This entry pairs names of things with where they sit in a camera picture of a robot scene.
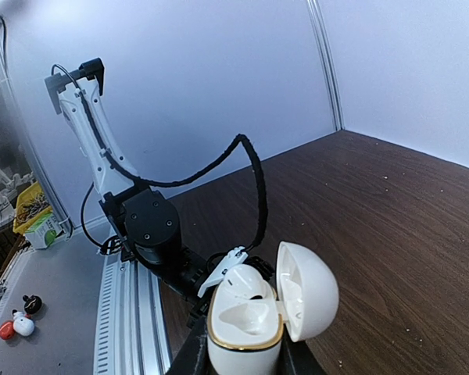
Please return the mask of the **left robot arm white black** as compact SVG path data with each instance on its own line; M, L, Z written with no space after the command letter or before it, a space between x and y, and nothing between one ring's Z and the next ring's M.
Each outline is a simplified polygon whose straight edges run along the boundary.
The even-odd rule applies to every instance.
M102 60L96 58L73 71L55 64L45 78L55 112L65 118L89 161L93 171L91 188L100 194L99 205L115 232L99 247L103 254L120 249L123 261L136 260L192 304L187 325L194 327L208 313L217 284L215 272L227 272L214 260L223 262L228 253L217 252L204 259L185 245L178 211L160 191L195 182L241 145L256 181L258 219L254 238L235 250L234 259L236 263L249 262L270 279L274 269L267 262L260 257L249 259L249 253L264 239L269 213L260 158L247 136L238 134L220 156L183 180L161 182L138 176L109 129L101 103L104 71Z

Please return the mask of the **red round earbud case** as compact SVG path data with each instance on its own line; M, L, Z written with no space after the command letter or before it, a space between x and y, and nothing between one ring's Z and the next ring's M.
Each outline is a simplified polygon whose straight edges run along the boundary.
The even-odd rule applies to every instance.
M16 332L13 327L13 321L7 320L0 326L0 338L8 341L14 338Z

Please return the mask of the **white earbud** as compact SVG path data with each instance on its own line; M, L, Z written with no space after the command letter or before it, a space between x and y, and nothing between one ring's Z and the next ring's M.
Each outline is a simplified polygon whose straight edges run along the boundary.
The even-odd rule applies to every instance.
M230 268L220 282L215 305L232 307L246 302L261 302L274 297L274 291L261 273L246 264L239 264Z

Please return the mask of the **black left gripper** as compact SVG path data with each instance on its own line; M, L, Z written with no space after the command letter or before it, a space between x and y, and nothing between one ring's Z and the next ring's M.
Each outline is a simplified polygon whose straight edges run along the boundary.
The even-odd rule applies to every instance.
M260 257L248 257L244 262L247 266L253 266L260 272L265 281L269 281L275 273L275 268L269 262ZM215 288L219 284L214 284L206 289L204 295L193 305L191 312L188 316L187 327L193 327L196 322L208 313L208 308L211 304Z

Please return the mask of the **black mouse figure case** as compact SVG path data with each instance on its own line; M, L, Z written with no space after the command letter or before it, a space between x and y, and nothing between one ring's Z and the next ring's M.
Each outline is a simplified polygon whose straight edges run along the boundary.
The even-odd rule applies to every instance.
M28 315L34 315L38 313L43 306L43 301L37 295L24 295L23 296L23 309L24 312Z

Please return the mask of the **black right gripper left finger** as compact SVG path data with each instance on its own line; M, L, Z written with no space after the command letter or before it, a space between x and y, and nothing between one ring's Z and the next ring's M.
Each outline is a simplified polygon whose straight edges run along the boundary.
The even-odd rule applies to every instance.
M166 375L203 375L209 373L206 322L196 322Z

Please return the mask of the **aluminium right corner post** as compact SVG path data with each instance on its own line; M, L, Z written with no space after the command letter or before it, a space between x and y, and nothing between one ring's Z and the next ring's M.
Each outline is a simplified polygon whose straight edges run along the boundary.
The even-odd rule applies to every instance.
M320 56L320 63L324 72L325 87L331 107L331 116L336 131L344 129L342 106L335 73L334 62L328 40L324 17L320 4L316 0L306 1L314 38Z

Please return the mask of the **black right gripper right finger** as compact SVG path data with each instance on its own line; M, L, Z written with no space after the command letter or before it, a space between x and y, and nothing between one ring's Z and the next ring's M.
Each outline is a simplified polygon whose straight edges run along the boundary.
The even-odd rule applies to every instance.
M288 335L285 335L281 343L279 374L326 375L327 373L304 341L293 342Z

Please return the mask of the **green white box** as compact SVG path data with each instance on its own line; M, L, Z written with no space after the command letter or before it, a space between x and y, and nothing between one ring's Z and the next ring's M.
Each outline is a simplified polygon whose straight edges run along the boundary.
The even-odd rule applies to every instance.
M53 213L44 214L25 232L25 238L34 249L46 249L63 232Z

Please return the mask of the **aluminium front rail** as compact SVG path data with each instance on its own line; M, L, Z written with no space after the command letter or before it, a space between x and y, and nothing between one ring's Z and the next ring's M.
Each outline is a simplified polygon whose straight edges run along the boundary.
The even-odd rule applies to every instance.
M93 374L165 374L172 355L159 279L137 261L104 258Z

